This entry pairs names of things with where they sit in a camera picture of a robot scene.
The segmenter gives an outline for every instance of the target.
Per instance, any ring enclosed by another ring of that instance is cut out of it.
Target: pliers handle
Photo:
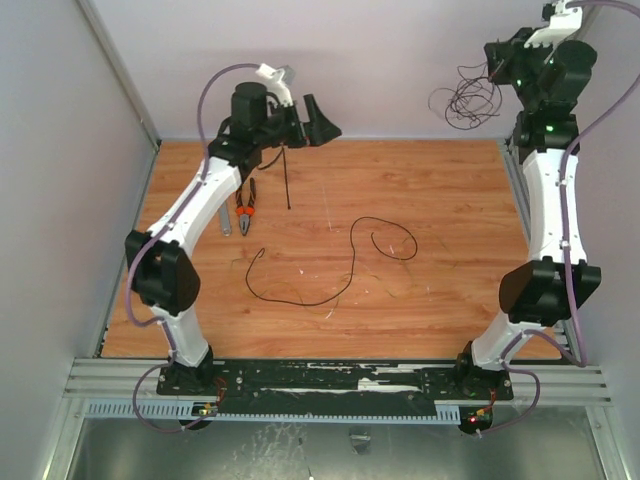
[[[236,214],[240,221],[240,231],[246,235],[251,225],[251,217],[256,213],[256,181],[252,177],[249,179],[249,202],[244,206],[242,201],[242,186],[236,190]]]

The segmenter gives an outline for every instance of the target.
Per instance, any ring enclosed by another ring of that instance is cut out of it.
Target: gray wall
[[[152,159],[72,0],[0,2],[0,476],[34,478]]]
[[[640,0],[631,3],[640,5]],[[603,9],[585,41],[598,51],[577,109],[586,127],[640,72],[640,21]],[[602,286],[581,309],[592,361],[604,369],[640,472],[640,91],[582,143],[578,215],[590,263]]]
[[[548,0],[93,0],[163,138],[197,135],[202,86],[236,62],[290,64],[295,98],[314,93],[351,137],[497,137],[519,103],[504,89],[502,115],[463,134],[427,109],[429,93],[455,86],[457,65],[482,63],[487,41],[542,25]],[[250,72],[214,88],[210,133],[229,94]],[[443,103],[446,97],[434,97]]]

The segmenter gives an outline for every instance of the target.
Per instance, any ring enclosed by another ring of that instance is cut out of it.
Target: purple cable
[[[197,123],[198,123],[198,134],[200,135],[200,143],[202,144],[202,151],[204,154],[204,162],[203,162],[203,166],[202,166],[202,172],[200,172],[200,181],[198,183],[196,183],[196,185],[193,187],[193,189],[191,189],[191,191],[189,192],[189,194],[186,196],[186,198],[184,199],[184,201],[178,206],[178,208],[176,208],[176,211],[174,212],[174,214],[171,216],[171,218],[169,218],[169,220],[167,221],[167,223],[165,224],[165,226],[163,226],[160,231],[154,235],[153,237],[151,237],[151,239],[140,249],[140,251],[138,252],[138,254],[135,256],[135,258],[133,259],[133,261],[131,262],[131,266],[129,267],[129,275],[127,277],[127,284],[125,286],[125,291],[124,291],[124,306],[125,306],[125,310],[127,312],[127,317],[129,317],[129,320],[131,320],[131,322],[136,326],[136,327],[148,327],[149,325],[153,324],[153,323],[160,323],[162,325],[162,329],[164,330],[165,336],[167,337],[167,341],[169,342],[169,347],[170,347],[170,352],[171,352],[171,357],[169,358],[169,361],[167,363],[163,363],[161,365],[156,365],[152,368],[150,368],[149,370],[147,370],[144,374],[142,374],[142,376],[138,379],[138,382],[136,383],[136,386],[133,389],[133,396],[132,396],[132,403],[133,403],[133,411],[136,415],[136,417],[138,417],[138,420],[140,420],[140,422],[142,422],[143,425],[145,425],[146,427],[151,428],[152,430],[159,432],[159,433],[180,433],[183,432],[185,429],[191,428],[193,427],[195,424],[201,422],[202,420],[206,419],[206,418],[210,418],[212,416],[215,416],[215,412],[209,415],[203,415],[201,417],[198,417],[197,419],[195,419],[194,421],[188,423],[187,425],[181,427],[181,428],[176,428],[176,429],[166,429],[166,428],[159,428],[156,427],[155,425],[153,425],[151,422],[149,422],[147,419],[145,419],[142,414],[140,413],[140,409],[138,408],[138,391],[140,390],[140,386],[142,385],[142,382],[145,381],[145,379],[151,375],[151,373],[153,373],[156,370],[159,370],[161,368],[164,367],[170,367],[171,365],[173,365],[173,363],[176,361],[176,358],[178,356],[178,352],[177,352],[177,347],[176,347],[176,342],[175,339],[173,338],[173,335],[171,333],[171,330],[169,329],[169,326],[167,325],[165,318],[162,316],[154,316],[152,318],[150,318],[149,320],[138,320],[135,316],[135,314],[133,313],[133,305],[131,303],[131,292],[132,292],[132,285],[133,285],[133,278],[135,276],[135,272],[138,269],[138,266],[140,265],[140,262],[142,261],[142,258],[145,256],[145,254],[151,250],[153,248],[153,246],[158,242],[158,240],[169,231],[169,229],[171,228],[171,225],[173,223],[176,222],[176,220],[178,219],[178,217],[180,217],[180,215],[182,214],[182,212],[184,211],[185,208],[187,208],[187,206],[189,205],[189,202],[191,202],[191,200],[193,199],[193,197],[195,197],[195,195],[198,193],[198,191],[200,190],[200,188],[202,187],[208,173],[209,173],[209,149],[207,147],[207,140],[205,137],[205,133],[204,133],[204,127],[202,126],[202,107],[204,105],[204,100],[207,96],[207,93],[209,92],[209,89],[211,88],[211,85],[214,84],[214,82],[216,80],[218,80],[222,75],[224,75],[225,73],[229,73],[233,70],[239,70],[241,68],[253,68],[253,69],[258,69],[260,68],[260,65],[256,64],[256,63],[238,63],[235,65],[230,65],[226,68],[223,68],[222,70],[220,70],[218,73],[216,73],[213,77],[211,77],[209,79],[209,81],[207,82],[207,84],[205,85],[204,89],[202,90],[202,93],[200,94],[200,99],[198,100],[198,109],[197,109]]]
[[[625,2],[620,2],[617,0],[577,0],[574,2],[570,2],[567,3],[567,8],[574,8],[574,7],[588,7],[588,6],[602,6],[602,7],[613,7],[613,8],[618,8],[620,10],[624,10],[626,12],[632,13],[634,14],[638,19],[640,19],[640,8],[634,6],[634,5],[630,5],[628,3]],[[536,405],[538,404],[538,401],[540,400],[540,379],[538,378],[538,376],[530,371],[530,370],[518,370],[518,369],[513,369],[511,368],[509,365],[507,365],[506,361],[504,359],[506,359],[507,355],[509,354],[509,352],[511,352],[511,350],[513,349],[513,347],[515,347],[515,345],[520,341],[520,339],[524,336],[524,335],[535,335],[537,337],[542,338],[543,340],[547,341],[548,343],[550,343],[551,345],[553,345],[561,354],[564,358],[566,358],[569,362],[571,362],[572,364],[584,368],[587,366],[588,361],[587,361],[587,351],[586,351],[586,345],[585,345],[585,341],[584,341],[584,335],[582,333],[582,328],[580,327],[580,317],[578,315],[578,305],[576,302],[576,294],[575,294],[575,289],[574,289],[574,285],[573,285],[573,271],[572,271],[572,265],[571,265],[571,246],[570,246],[570,238],[571,238],[571,232],[570,232],[570,227],[569,227],[569,202],[567,199],[567,185],[566,185],[566,176],[567,176],[567,166],[569,163],[569,156],[571,155],[571,152],[574,150],[574,148],[578,145],[578,143],[583,140],[587,135],[589,135],[589,133],[591,133],[598,125],[600,125],[605,119],[607,119],[609,116],[611,116],[611,114],[618,109],[618,107],[620,105],[622,105],[628,98],[629,96],[631,96],[631,94],[638,88],[638,86],[640,86],[640,75],[638,75],[635,79],[635,81],[631,84],[631,86],[622,94],[622,96],[613,104],[611,105],[611,107],[609,107],[602,115],[600,115],[591,125],[589,125],[587,128],[585,128],[567,147],[567,149],[564,151],[563,155],[562,155],[562,159],[560,161],[560,206],[561,206],[561,210],[562,210],[562,240],[563,240],[563,253],[564,253],[564,273],[565,273],[565,279],[566,279],[566,286],[567,286],[567,298],[569,301],[569,310],[571,312],[571,321],[573,324],[573,328],[576,332],[576,340],[578,342],[578,355],[579,355],[579,359],[576,358],[575,356],[571,355],[569,352],[567,352],[558,342],[556,342],[553,338],[551,338],[549,335],[545,334],[544,332],[539,332],[537,330],[525,330],[523,332],[521,332],[519,335],[517,335],[506,347],[505,349],[502,351],[502,353],[500,354],[501,359],[503,359],[502,361],[502,366],[504,367],[504,369],[508,372],[511,373],[519,373],[519,374],[524,374],[524,375],[529,375],[530,377],[532,377],[536,383],[536,393],[535,396],[533,398],[533,401],[531,402],[531,405],[529,406],[529,408],[527,408],[527,410],[520,415],[519,417],[504,423],[502,425],[498,425],[496,427],[492,427],[489,428],[487,430],[485,430],[484,432],[482,432],[481,435],[485,435],[487,433],[493,433],[496,432],[498,430],[502,430],[503,428],[507,428],[510,427],[518,422],[520,422],[521,420],[523,420],[524,418],[528,417],[531,412],[533,412],[533,410],[535,409]]]

